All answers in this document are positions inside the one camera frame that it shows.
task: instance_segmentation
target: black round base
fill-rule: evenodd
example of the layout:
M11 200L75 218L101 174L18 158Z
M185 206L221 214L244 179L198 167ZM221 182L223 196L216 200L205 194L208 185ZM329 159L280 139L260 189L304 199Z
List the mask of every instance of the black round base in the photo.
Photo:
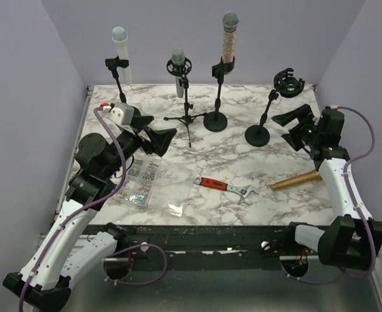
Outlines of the black round base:
M135 106L132 106L132 107L134 109L133 116L140 116L140 110L138 110Z
M211 132L220 132L227 127L227 117L218 112L217 120L214 120L215 112L209 112L204 117L204 127Z
M262 127L259 134L257 133L258 130L259 125L251 125L244 133L244 138L250 145L259 148L261 146L267 145L270 139L270 135L269 131L265 127Z

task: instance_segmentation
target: tripod microphone stand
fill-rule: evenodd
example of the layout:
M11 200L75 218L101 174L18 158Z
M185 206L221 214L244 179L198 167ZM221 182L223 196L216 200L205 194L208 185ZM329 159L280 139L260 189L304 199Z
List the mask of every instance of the tripod microphone stand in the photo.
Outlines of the tripod microphone stand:
M190 109L193 109L193 104L189 104L188 102L188 87L189 82L188 78L186 77L190 72L191 72L192 64L191 61L185 58L184 62L181 65L176 65L172 62L172 60L169 60L168 63L166 64L166 69L168 73L171 75L174 75L176 77L180 77L179 79L179 86L182 86L184 88L184 94L185 94L185 102L184 102L184 112L185 115L182 117L164 117L164 120L178 120L182 124L185 125L186 131L188 132L188 145L191 148L191 136L190 136L190 128L189 125L194 123L194 120L197 117L200 116L205 116L207 115L206 112L203 114L198 114L198 115L189 115L188 111Z
M129 66L129 60L120 60L119 57L116 58L106 58L106 67L108 70L111 71L113 78L116 80L116 84L118 85L119 89L119 98L122 103L127 103L126 102L126 95L123 93L123 90L121 89L120 81L119 81L119 73L118 73L118 68L126 68ZM134 109L133 114L135 116L140 116L140 111L132 106Z

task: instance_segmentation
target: marble countertop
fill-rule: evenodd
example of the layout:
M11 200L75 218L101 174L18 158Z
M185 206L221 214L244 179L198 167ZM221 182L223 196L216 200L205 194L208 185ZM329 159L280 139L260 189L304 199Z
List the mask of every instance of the marble countertop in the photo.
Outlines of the marble countertop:
M314 166L304 151L295 152L281 138L291 128L285 129L272 122L270 117L291 111L302 104L309 104L315 115L319 115L311 85L297 97L279 97L272 103L266 128L270 142L262 148L250 146L244 139L244 131L257 124L268 102L272 85L228 86L222 88L220 111L228 118L227 128L212 133L203 126L203 118L190 125L192 147L188 147L186 128L178 121L164 121L165 116L182 116L183 99L176 95L174 84L136 84L124 86L127 102L138 107L142 114L151 114L155 130L176 127L178 133L163 159L185 166L195 175L224 181L242 187L255 185L260 194L249 195L252 205L237 204L238 195L192 185L181 216L173 215L165 207L140 207L125 201L120 196L108 200L91 224L157 224L157 225L286 225L291 221L308 222L316 225L330 224L333 212L325 185L314 181L304 185L273 192L268 185L282 179L311 171ZM217 94L216 84L191 84L189 102L194 104L191 114L214 110ZM95 86L86 116L82 136L101 133L110 138L93 115L93 108L102 102L118 101L116 86ZM115 135L120 131L110 125ZM78 170L75 162L73 172Z

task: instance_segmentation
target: lavender wall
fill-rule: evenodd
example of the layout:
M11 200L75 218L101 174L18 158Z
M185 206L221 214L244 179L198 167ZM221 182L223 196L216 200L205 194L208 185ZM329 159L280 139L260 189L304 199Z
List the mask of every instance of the lavender wall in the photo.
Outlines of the lavender wall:
M172 49L193 62L190 83L215 83L211 66L222 55L222 18L240 17L236 66L226 83L272 83L293 67L317 83L364 0L42 0L86 84L114 84L104 59L116 56L112 29L129 37L134 83L173 83Z
M85 87L39 0L0 0L0 311L2 287L52 221Z
M359 109L376 132L376 148L353 166L367 208L382 221L382 1L367 0L318 86L318 104ZM368 149L365 124L346 113L342 143L350 155Z

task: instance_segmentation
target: silver microphone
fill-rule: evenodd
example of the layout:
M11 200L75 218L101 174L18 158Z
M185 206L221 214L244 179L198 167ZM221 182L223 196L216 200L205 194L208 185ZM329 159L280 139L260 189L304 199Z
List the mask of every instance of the silver microphone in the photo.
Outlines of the silver microphone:
M232 63L236 47L236 29L238 16L236 12L228 12L223 17L223 63Z
M176 66L181 66L184 64L185 56L184 51L182 49L174 49L172 51L171 61ZM179 81L181 80L181 77L175 76L175 83L177 85L177 95L179 98L182 98L184 96L184 86L182 86Z

